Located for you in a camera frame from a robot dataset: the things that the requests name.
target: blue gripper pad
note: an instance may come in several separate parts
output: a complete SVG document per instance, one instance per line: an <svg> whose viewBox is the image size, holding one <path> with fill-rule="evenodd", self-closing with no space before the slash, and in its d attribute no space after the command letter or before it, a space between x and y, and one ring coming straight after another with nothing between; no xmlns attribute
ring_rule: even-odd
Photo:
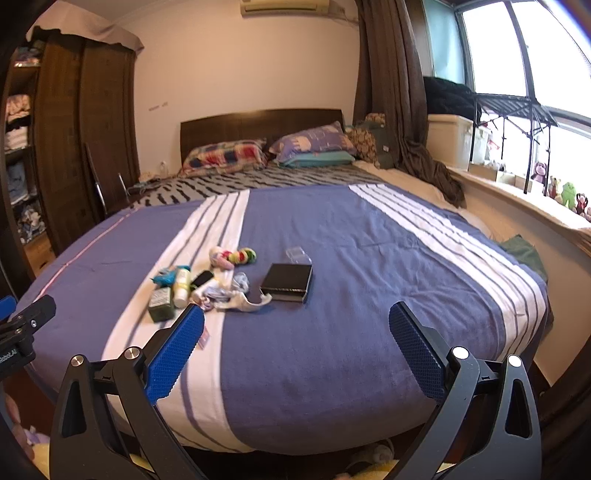
<svg viewBox="0 0 591 480"><path fill-rule="evenodd" d="M203 310L197 306L189 309L183 312L183 320L148 365L145 393L152 405L156 405L159 398L168 397L203 334Z"/></svg>
<svg viewBox="0 0 591 480"><path fill-rule="evenodd" d="M390 332L423 394L439 404L443 403L447 396L446 367L421 331L424 327L403 301L392 305L388 320Z"/></svg>
<svg viewBox="0 0 591 480"><path fill-rule="evenodd" d="M17 301L14 297L4 297L0 300L0 321L10 317L10 314L17 309Z"/></svg>

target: black case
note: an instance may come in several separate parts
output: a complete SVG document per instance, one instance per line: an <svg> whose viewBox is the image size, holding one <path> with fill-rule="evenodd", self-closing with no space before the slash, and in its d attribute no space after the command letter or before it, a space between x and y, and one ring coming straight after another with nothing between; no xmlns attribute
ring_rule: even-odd
<svg viewBox="0 0 591 480"><path fill-rule="evenodd" d="M273 263L261 284L261 292L273 300L304 303L312 279L312 265Z"/></svg>

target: wooden headboard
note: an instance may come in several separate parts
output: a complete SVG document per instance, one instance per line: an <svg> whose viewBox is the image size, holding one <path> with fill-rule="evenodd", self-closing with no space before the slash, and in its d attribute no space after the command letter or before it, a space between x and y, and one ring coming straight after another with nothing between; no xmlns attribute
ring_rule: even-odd
<svg viewBox="0 0 591 480"><path fill-rule="evenodd" d="M271 145L284 135L340 122L343 112L325 108L286 108L229 113L181 123L181 160L195 147L234 140L266 138Z"/></svg>

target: black metal rack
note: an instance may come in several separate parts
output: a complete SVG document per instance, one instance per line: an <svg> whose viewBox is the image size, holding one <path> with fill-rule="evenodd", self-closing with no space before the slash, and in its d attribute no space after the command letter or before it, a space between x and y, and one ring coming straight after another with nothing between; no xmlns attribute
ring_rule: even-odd
<svg viewBox="0 0 591 480"><path fill-rule="evenodd" d="M546 165L546 175L544 177L544 195L546 195L546 191L548 189L548 175L550 172L550 127L558 126L558 123L554 117L552 117L550 111L546 107L540 105L537 100L528 97L517 95L497 95L493 93L476 93L474 97L474 123L472 124L472 146L470 148L470 162L472 162L472 157L474 155L476 129L481 125L487 124L488 122L492 122L494 124L495 120L498 120L499 118L503 119L503 137L501 144L502 160L505 152L505 122L510 122L511 124L515 125L515 127L518 128L521 133L530 139L530 156L528 158L527 174L525 175L525 186L523 189L523 193L527 194L527 188L530 184L531 160L532 154L534 152L534 142L536 142L538 145L540 144L540 142L538 142L535 137L547 128L548 148L546 151L548 152L548 163ZM479 106L482 108L483 112L492 113L493 115L497 116L484 122L477 121L476 118L478 118ZM509 118L512 116L529 120L530 131L523 130L519 125L512 121Z"/></svg>

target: stuffed animal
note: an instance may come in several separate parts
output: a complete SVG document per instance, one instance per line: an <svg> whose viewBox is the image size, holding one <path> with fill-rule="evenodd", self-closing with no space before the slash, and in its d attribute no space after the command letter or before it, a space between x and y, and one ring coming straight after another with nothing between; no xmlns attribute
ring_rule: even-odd
<svg viewBox="0 0 591 480"><path fill-rule="evenodd" d="M550 177L550 181L548 183L548 197L555 199L559 194L558 189L560 188L560 179L557 179L556 177Z"/></svg>
<svg viewBox="0 0 591 480"><path fill-rule="evenodd" d="M569 210L573 210L576 211L576 196L577 196L577 190L574 188L574 185L572 184L572 182L567 182L564 184L564 187L562 187L562 205L564 205L566 208L568 208Z"/></svg>
<svg viewBox="0 0 591 480"><path fill-rule="evenodd" d="M588 204L589 199L587 198L587 196L584 193L578 193L576 206L577 215L585 216L585 209L587 208Z"/></svg>
<svg viewBox="0 0 591 480"><path fill-rule="evenodd" d="M256 261L256 253L252 248L241 248L237 252L230 252L221 247L213 247L209 251L212 266L223 270L231 270L234 265L245 265Z"/></svg>
<svg viewBox="0 0 591 480"><path fill-rule="evenodd" d="M546 178L546 164L543 162L536 162L534 167L534 174L530 177L534 181L544 183Z"/></svg>

